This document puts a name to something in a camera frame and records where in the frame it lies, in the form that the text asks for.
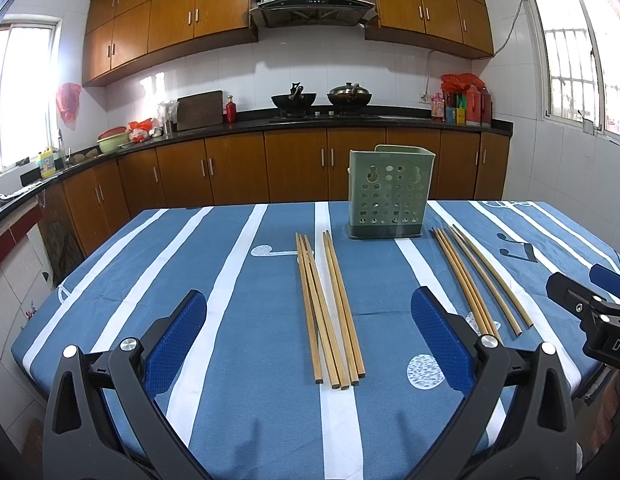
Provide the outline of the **wooden chopstick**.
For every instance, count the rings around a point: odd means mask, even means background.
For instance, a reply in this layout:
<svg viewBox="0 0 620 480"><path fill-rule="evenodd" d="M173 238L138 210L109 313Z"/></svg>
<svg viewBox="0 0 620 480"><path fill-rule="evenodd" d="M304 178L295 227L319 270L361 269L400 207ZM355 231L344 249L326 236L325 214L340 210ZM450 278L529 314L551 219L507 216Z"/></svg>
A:
<svg viewBox="0 0 620 480"><path fill-rule="evenodd" d="M334 253L335 253L335 259L336 259L337 275L338 275L340 286L341 286L341 290L342 290L343 303L345 304L346 317L347 317L347 322L348 322L349 331L350 331L350 337L351 337L351 341L352 341L352 348L353 348L353 353L354 353L354 359L355 359L355 363L357 363L357 374L359 374L359 380L360 380L361 378L363 378L365 376L365 366L364 366L364 362L363 362L363 356L362 356L362 353L361 353L361 348L360 348L359 340L357 339L357 331L355 330L355 326L354 326L354 322L353 322L353 316L352 316L352 312L351 312L351 308L350 308L350 304L349 304L349 299L348 299L347 291L346 291L346 287L345 287L345 282L343 281L343 278L342 278L342 274L341 274L340 266L339 266L339 263L338 263L338 259L337 259L335 248L334 248Z"/></svg>
<svg viewBox="0 0 620 480"><path fill-rule="evenodd" d="M456 250L454 243L450 240L450 237L447 236L447 232L445 232L444 229L441 229L441 235L443 239L447 242L447 245L449 245L449 247L451 248L452 255L455 258L456 262L459 264L459 267L461 268L462 272L465 275L465 278L470 287L470 290L474 294L474 302L477 304L477 309L479 311L479 316L481 318L481 326L489 334L494 336L498 341L502 341L502 339L500 339L500 335L498 334L498 330L496 330L496 326L494 324L493 318L490 312L488 312L488 308L486 307L483 297L481 296L479 292L479 288L474 282L474 279L472 278L470 272L468 271L467 266L465 266L465 262L463 261L462 257L459 255L459 252Z"/></svg>
<svg viewBox="0 0 620 480"><path fill-rule="evenodd" d="M302 236L305 238L305 241L310 246L310 242L309 242L308 237L306 235L302 235ZM314 257L313 257L313 252L312 252L312 266L313 266L313 270L314 270L316 276L319 278L319 271L317 270L317 267L316 267L316 263L315 263L315 260L314 260ZM326 310L326 323L327 323L328 333L329 333L329 336L331 336L331 345L333 346L334 355L335 355L335 361L337 363L338 370L339 370L339 375L340 375L341 387L339 389L340 390L345 390L345 389L348 389L350 387L349 373L348 373L346 367L343 365L343 362L342 362L342 357L341 357L341 353L340 353L339 348L338 348L337 338L336 338L336 334L335 334L335 331L334 331L334 326L333 326L333 324L331 324L331 315L328 312L327 302L326 302L326 299L325 299L325 295L324 295L324 291L323 291L323 286L322 286L322 282L321 282L320 278L319 278L319 282L321 283L319 285L319 289L323 292L324 307L325 307L325 310Z"/></svg>
<svg viewBox="0 0 620 480"><path fill-rule="evenodd" d="M502 311L503 315L505 316L505 318L507 318L507 321L508 321L512 331L514 332L515 336L519 337L522 334L522 329L519 326L519 324L516 321L516 319L514 318L514 315L512 315L511 310L509 310L509 307L506 304L503 296L500 294L500 292L498 291L497 287L494 285L494 282L493 282L492 278L490 278L488 276L488 273L485 272L485 270L483 269L482 264L474 256L474 253L469 248L469 246L465 242L465 240L463 240L462 235L457 233L457 230L455 229L455 226L450 226L449 230L450 230L452 236L455 238L456 243L459 244L460 248L462 248L462 251L466 255L467 259L471 262L471 264L476 269L477 273L481 276L482 280L485 282L485 286L488 287L488 290L491 292L492 296L494 297L494 299L496 301L496 304L498 304L498 306L500 307L500 310Z"/></svg>
<svg viewBox="0 0 620 480"><path fill-rule="evenodd" d="M300 258L304 267L305 276L307 277L310 302L314 312L315 325L319 331L319 341L323 349L329 383L332 389L339 389L341 387L340 375L335 361L333 346L331 345L331 336L329 336L328 333L323 292L319 289L321 283L313 270L310 246L301 234L298 235L298 238L301 251Z"/></svg>
<svg viewBox="0 0 620 480"><path fill-rule="evenodd" d="M468 301L470 310L474 315L474 319L479 327L479 332L481 335L491 335L489 334L482 326L481 326L481 318L479 316L479 311L477 309L477 304L474 302L474 294L470 290L470 287L466 281L465 275L462 272L459 264L456 262L455 258L452 255L451 248L447 245L447 242L443 239L442 235L439 233L437 229L432 229L432 234L436 237L437 242L439 243L442 252L447 258L447 262L450 263L450 266L456 276L456 280L459 281L459 285L461 285L466 300Z"/></svg>
<svg viewBox="0 0 620 480"><path fill-rule="evenodd" d="M307 320L307 329L311 353L311 361L313 368L314 381L319 385L323 382L323 373L321 367L321 361L319 360L319 347L317 346L316 328L313 318L313 309L311 304L311 297L309 291L309 282L307 270L304 266L304 250L301 242L301 236L299 233L295 234L299 272L301 279L302 297L305 311L305 319Z"/></svg>
<svg viewBox="0 0 620 480"><path fill-rule="evenodd" d="M462 237L462 240L474 251L474 253L481 259L481 261L483 262L483 264L485 265L485 267L490 270L490 272L492 273L492 275L494 276L494 278L496 279L496 281L498 281L498 284L500 284L500 287L503 288L503 291L506 292L507 296L509 297L511 303L516 307L516 309L518 310L520 316L522 317L523 321L526 322L526 326L528 327L532 327L533 326L533 321L532 318L530 318L530 315L528 314L528 312L526 312L526 309L523 307L523 305L521 304L521 302L519 301L519 299L517 298L517 296L514 294L514 292L512 291L512 289L509 287L509 285L505 282L505 280L500 276L500 273L498 273L496 271L496 269L494 268L493 264L490 262L490 260L488 260L488 258L486 258L485 255L482 254L481 250L478 248L478 246L476 244L474 244L474 242L472 242L469 237L461 231L461 229L459 229L459 226L455 226L455 224L453 224L452 226L452 230L456 232L456 234L459 234L460 237Z"/></svg>
<svg viewBox="0 0 620 480"><path fill-rule="evenodd" d="M328 231L323 232L323 243L326 252L329 275L331 276L331 284L333 285L333 293L335 296L335 304L339 318L339 327L343 351L345 352L349 379L351 385L359 383L359 374L357 374L357 363L355 363L352 341L350 337L349 326L346 317L345 304L343 303L343 295L337 275L336 259L334 247L331 244L331 236Z"/></svg>
<svg viewBox="0 0 620 480"><path fill-rule="evenodd" d="M453 266L457 281L459 281L459 284L462 286L468 304L470 305L470 310L479 327L480 333L483 335L492 335L496 337L496 329L491 326L490 321L488 320L488 315L486 315L485 306L482 302L482 298L480 297L476 284L474 284L474 281L468 274L464 263L461 258L459 258L459 255L457 255L457 252L447 237L447 234L445 234L442 229L434 229L433 233L435 233L438 242L445 252L445 255L447 255L447 260L449 260L449 263Z"/></svg>

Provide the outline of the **blue white striped tablecloth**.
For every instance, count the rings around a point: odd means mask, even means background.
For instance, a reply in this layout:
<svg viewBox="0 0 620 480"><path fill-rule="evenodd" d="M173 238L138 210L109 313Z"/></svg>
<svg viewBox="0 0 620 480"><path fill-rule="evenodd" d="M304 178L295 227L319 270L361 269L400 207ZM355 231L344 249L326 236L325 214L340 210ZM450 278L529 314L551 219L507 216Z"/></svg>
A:
<svg viewBox="0 0 620 480"><path fill-rule="evenodd" d="M207 318L156 401L203 468L217 479L401 479L425 455L462 395L445 380L411 315L427 286L463 318L470 307L433 231L461 231L508 286L528 319L515 335L487 288L481 296L503 343L555 344L568 385L597 363L583 353L572 315L549 300L556 272L587 283L613 248L546 203L432 200L424 233L353 240L344 203L150 209L134 217L64 278L15 339L12 353L43 392L63 350L107 351L142 336L188 292ZM301 281L304 236L328 309L339 272L365 374L336 390L313 370L322 353L312 295Z"/></svg>

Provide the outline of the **green perforated utensil holder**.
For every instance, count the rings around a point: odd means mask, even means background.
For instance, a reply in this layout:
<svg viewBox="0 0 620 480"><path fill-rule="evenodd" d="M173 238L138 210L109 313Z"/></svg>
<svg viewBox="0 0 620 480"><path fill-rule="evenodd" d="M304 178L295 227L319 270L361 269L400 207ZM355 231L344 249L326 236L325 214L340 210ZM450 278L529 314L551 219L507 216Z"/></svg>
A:
<svg viewBox="0 0 620 480"><path fill-rule="evenodd" d="M349 235L359 240L423 232L436 154L420 146L378 144L349 158Z"/></svg>

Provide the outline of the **lower wooden cabinets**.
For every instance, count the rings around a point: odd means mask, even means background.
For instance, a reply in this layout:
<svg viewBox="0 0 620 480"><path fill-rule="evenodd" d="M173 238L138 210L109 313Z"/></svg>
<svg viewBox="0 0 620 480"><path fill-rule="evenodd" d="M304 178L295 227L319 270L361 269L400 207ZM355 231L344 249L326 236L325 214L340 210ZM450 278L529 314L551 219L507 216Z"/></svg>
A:
<svg viewBox="0 0 620 480"><path fill-rule="evenodd" d="M498 200L511 136L466 129L303 128L144 148L80 169L39 197L48 260L66 275L146 209L346 200L353 151L381 143L435 154L432 200Z"/></svg>

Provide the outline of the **wooden cabinets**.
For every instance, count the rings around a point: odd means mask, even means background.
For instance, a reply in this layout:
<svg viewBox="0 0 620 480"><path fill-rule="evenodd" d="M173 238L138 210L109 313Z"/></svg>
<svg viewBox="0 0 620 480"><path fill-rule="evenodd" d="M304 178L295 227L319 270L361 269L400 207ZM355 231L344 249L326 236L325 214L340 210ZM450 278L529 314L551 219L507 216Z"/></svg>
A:
<svg viewBox="0 0 620 480"><path fill-rule="evenodd" d="M66 275L146 209L346 200L353 151L381 143L435 154L432 200L498 200L511 136L466 129L303 128L144 148L80 169L39 197L48 260Z"/></svg>
<svg viewBox="0 0 620 480"><path fill-rule="evenodd" d="M154 65L247 44L265 28L360 26L368 40L460 58L494 53L485 0L91 0L82 82L106 86Z"/></svg>

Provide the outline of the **right window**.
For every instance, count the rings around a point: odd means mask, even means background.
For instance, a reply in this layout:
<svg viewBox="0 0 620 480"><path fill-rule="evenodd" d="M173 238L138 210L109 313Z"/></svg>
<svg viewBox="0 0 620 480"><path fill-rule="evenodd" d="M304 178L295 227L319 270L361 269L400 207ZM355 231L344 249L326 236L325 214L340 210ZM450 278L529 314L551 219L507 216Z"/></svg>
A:
<svg viewBox="0 0 620 480"><path fill-rule="evenodd" d="M543 115L620 143L620 4L529 0Z"/></svg>

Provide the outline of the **window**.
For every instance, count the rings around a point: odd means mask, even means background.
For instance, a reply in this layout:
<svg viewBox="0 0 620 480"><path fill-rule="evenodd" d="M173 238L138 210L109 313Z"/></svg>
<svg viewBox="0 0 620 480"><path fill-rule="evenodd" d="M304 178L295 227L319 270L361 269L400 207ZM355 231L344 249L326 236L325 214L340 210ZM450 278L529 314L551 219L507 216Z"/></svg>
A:
<svg viewBox="0 0 620 480"><path fill-rule="evenodd" d="M620 4L529 0L543 115L620 143Z"/></svg>
<svg viewBox="0 0 620 480"><path fill-rule="evenodd" d="M0 174L35 160L53 140L56 25L0 25Z"/></svg>

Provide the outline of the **yellow detergent bottle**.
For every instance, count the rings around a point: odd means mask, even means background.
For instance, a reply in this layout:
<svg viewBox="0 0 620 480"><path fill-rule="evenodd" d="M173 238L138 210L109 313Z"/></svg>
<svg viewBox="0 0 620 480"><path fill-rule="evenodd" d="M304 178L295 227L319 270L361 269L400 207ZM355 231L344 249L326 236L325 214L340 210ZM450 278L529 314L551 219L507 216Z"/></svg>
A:
<svg viewBox="0 0 620 480"><path fill-rule="evenodd" d="M47 146L39 153L39 170L42 179L47 179L55 174L55 152L52 146Z"/></svg>

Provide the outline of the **black countertop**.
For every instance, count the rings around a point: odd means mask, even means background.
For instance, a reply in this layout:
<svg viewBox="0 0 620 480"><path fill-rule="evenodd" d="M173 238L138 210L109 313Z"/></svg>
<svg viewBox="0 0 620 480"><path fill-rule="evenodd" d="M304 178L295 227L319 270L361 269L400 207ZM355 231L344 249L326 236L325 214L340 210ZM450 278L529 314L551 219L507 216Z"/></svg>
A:
<svg viewBox="0 0 620 480"><path fill-rule="evenodd" d="M316 105L312 110L321 110L325 113L332 110L328 105ZM0 208L0 229L7 225L7 218L28 200L37 197L54 182L63 181L78 172L92 168L96 165L107 162L118 156L129 155L135 152L148 150L149 148L159 148L159 146L170 145L180 142L189 142L200 139L218 138L218 136L235 136L235 134L267 132L275 130L297 130L308 128L427 128L459 130L462 132L478 133L480 131L496 133L499 136L510 138L514 135L514 124L507 120L494 118L488 127L451 125L445 122L435 122L431 119L431 113L425 108L418 107L399 107L390 105L368 105L361 114L375 114L381 117L380 120L370 120L369 122L284 122L283 124L270 124L269 119L281 116L275 108L263 108L263 110L248 110L237 115L234 124L222 124L206 128L178 131L172 136L161 136L157 140L149 140L138 144L123 146L109 154L101 154L90 158L80 164L72 165L68 168L58 168L53 177L37 180L31 183L22 194L14 200Z"/></svg>

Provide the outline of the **green bowl red lid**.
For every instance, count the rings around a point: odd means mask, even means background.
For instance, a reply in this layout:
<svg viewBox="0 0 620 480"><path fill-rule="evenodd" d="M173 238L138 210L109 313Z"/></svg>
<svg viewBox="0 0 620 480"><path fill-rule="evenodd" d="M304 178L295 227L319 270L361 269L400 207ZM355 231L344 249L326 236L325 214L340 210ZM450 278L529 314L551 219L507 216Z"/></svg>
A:
<svg viewBox="0 0 620 480"><path fill-rule="evenodd" d="M118 150L120 146L130 142L129 131L127 127L111 128L103 132L97 138L98 149L102 154L112 153Z"/></svg>

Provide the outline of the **red bag on counter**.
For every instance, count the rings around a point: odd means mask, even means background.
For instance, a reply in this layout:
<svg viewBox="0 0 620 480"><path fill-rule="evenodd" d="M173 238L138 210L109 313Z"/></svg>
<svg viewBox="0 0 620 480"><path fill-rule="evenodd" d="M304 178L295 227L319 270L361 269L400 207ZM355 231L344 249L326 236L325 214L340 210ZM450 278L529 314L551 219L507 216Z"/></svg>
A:
<svg viewBox="0 0 620 480"><path fill-rule="evenodd" d="M132 143L142 143L163 135L163 128L156 118L128 123L128 137Z"/></svg>

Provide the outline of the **lidded cooking pot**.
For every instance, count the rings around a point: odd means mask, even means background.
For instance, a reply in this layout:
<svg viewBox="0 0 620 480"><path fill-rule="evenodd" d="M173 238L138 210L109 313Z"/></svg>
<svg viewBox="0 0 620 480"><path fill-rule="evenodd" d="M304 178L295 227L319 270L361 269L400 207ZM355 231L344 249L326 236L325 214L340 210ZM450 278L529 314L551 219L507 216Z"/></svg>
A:
<svg viewBox="0 0 620 480"><path fill-rule="evenodd" d="M372 93L359 84L346 82L329 90L327 99L336 113L357 114L372 101Z"/></svg>

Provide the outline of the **gas stove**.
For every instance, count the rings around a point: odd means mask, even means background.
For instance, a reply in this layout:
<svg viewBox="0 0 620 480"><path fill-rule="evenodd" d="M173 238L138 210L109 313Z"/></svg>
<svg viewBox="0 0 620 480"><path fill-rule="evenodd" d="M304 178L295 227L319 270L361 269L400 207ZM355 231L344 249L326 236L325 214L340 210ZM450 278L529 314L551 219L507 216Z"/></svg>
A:
<svg viewBox="0 0 620 480"><path fill-rule="evenodd" d="M369 122L370 120L380 120L381 117L375 114L360 113L337 113L334 110L321 110L302 115L282 114L281 116L269 119L270 124L283 124L284 122Z"/></svg>

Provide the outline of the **black wok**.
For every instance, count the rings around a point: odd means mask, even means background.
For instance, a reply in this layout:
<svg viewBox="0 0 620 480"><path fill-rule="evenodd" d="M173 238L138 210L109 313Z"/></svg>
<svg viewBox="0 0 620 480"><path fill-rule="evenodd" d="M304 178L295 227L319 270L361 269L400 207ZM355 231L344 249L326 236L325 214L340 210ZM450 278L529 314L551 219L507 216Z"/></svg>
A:
<svg viewBox="0 0 620 480"><path fill-rule="evenodd" d="M314 92L306 92L301 82L293 82L287 94L271 96L273 104L287 115L308 114L316 99Z"/></svg>

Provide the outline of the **red bottle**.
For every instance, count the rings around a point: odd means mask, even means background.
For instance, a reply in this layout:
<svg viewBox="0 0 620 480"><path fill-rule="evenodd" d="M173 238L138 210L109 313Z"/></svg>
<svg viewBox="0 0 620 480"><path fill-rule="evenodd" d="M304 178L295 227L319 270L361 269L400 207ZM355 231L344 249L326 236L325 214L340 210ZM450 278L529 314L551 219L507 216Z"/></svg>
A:
<svg viewBox="0 0 620 480"><path fill-rule="evenodd" d="M236 108L236 103L234 102L234 98L232 96L228 96L227 102L225 105L226 121L229 124L234 124L234 122L236 122L236 114L237 114L237 108Z"/></svg>

